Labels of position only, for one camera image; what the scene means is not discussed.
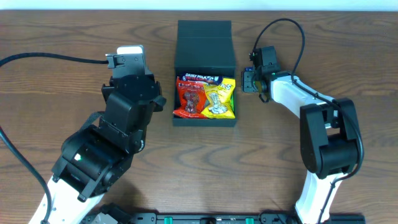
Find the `red candy bag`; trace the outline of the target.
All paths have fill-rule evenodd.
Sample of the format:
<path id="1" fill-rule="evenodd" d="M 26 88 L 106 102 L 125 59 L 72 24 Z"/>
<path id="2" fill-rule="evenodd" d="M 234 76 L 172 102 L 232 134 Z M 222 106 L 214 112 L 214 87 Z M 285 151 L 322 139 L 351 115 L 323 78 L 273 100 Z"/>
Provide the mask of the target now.
<path id="1" fill-rule="evenodd" d="M 176 87 L 180 106 L 173 111 L 173 114 L 180 118 L 206 119 L 206 116 L 201 113 L 207 100 L 204 83 L 177 78 Z"/>

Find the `purple Dairy Milk bar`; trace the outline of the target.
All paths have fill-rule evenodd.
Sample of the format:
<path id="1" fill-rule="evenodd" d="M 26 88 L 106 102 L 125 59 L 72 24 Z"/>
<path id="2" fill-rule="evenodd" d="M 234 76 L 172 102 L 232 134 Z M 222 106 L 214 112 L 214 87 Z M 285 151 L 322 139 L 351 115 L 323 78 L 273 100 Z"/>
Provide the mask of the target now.
<path id="1" fill-rule="evenodd" d="M 223 77 L 219 75 L 199 75 L 195 73 L 181 73 L 179 80 L 190 82 L 202 82 L 210 85 L 219 85 L 223 81 Z"/>

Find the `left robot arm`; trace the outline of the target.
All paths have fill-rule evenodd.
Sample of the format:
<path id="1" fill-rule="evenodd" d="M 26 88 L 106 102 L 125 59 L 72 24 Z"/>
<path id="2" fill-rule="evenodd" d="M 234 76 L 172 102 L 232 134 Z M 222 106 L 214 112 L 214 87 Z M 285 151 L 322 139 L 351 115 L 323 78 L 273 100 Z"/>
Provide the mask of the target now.
<path id="1" fill-rule="evenodd" d="M 47 212 L 47 223 L 80 223 L 144 149 L 152 114 L 165 105 L 142 47 L 120 47 L 106 58 L 113 71 L 101 89 L 106 108 L 62 144 L 47 184 L 51 199 L 42 199 L 31 223 L 43 223 Z"/>

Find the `yellow candy bag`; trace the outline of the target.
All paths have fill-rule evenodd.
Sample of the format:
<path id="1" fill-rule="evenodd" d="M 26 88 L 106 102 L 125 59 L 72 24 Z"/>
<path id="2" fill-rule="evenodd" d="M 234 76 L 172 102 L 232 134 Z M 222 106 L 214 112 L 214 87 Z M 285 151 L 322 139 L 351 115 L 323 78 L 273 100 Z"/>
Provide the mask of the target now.
<path id="1" fill-rule="evenodd" d="M 205 84 L 203 87 L 209 104 L 202 115 L 210 119 L 235 119 L 231 104 L 235 86 L 236 81 L 232 78 L 223 78 L 219 85 Z"/>

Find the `Haribo gummy worms bag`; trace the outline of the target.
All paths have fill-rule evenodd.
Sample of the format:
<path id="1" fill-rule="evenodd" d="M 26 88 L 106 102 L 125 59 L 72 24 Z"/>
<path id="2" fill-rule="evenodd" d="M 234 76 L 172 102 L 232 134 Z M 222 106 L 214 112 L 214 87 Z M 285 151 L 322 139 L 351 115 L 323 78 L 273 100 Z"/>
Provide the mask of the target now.
<path id="1" fill-rule="evenodd" d="M 234 108 L 234 91 L 236 88 L 236 82 L 233 84 L 232 90 L 231 90 L 231 98 L 230 98 L 230 105 L 233 113 L 235 113 L 235 108 Z"/>

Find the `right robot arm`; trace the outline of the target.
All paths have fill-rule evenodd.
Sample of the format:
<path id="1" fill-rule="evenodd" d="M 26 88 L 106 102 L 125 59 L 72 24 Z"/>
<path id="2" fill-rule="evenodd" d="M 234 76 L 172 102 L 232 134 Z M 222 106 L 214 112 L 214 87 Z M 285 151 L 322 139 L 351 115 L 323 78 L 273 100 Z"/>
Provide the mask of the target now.
<path id="1" fill-rule="evenodd" d="M 338 187 L 359 171 L 364 159 L 353 101 L 323 95 L 293 72 L 281 70 L 273 46 L 255 48 L 249 58 L 253 66 L 242 72 L 242 90 L 258 92 L 262 102 L 281 104 L 300 120 L 300 154 L 307 174 L 295 215 L 280 222 L 364 223 L 362 215 L 330 213 Z"/>

